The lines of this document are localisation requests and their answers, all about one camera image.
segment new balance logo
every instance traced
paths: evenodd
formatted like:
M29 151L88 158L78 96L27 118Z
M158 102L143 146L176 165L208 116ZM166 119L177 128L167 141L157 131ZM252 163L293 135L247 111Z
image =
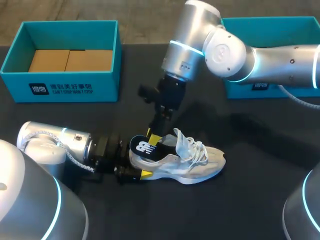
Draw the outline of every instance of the new balance logo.
M135 149L137 149L140 152L145 152L146 154L150 154L155 148L156 146L151 146L149 143L145 141L141 141L139 142L139 145L136 146Z

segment open box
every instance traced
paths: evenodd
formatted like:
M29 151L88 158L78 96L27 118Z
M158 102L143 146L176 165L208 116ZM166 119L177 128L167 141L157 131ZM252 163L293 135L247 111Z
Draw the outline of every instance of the open box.
M36 50L112 51L109 70L29 72ZM121 68L118 22L23 22L1 68L16 103L115 102Z
M320 25L312 16L224 18L226 30L246 45L272 48L320 44ZM238 85L224 81L229 99L287 98L277 85ZM314 88L285 87L296 97L320 97Z

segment shoe tongue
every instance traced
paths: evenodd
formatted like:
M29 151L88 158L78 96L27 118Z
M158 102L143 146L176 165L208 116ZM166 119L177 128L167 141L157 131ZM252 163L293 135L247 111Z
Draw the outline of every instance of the shoe tongue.
M175 146L175 151L182 159L187 159L193 156L195 153L195 148L190 144L188 139L182 134L178 129L174 129L174 133L177 136L177 142Z

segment shoelace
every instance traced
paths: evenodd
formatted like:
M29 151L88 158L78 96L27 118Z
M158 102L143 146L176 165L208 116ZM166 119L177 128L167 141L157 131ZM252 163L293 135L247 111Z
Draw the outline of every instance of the shoelace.
M186 162L192 161L192 163L189 166L189 169L194 164L206 163L208 161L208 152L207 152L206 146L203 145L201 141L195 141L192 137L187 137L186 139L188 139L189 143L194 147L195 151L191 157L183 159L180 162L186 163Z

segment cardboard insert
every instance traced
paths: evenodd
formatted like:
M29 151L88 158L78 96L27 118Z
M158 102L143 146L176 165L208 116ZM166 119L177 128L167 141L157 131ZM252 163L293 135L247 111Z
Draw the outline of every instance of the cardboard insert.
M112 50L37 50L29 72L110 71Z

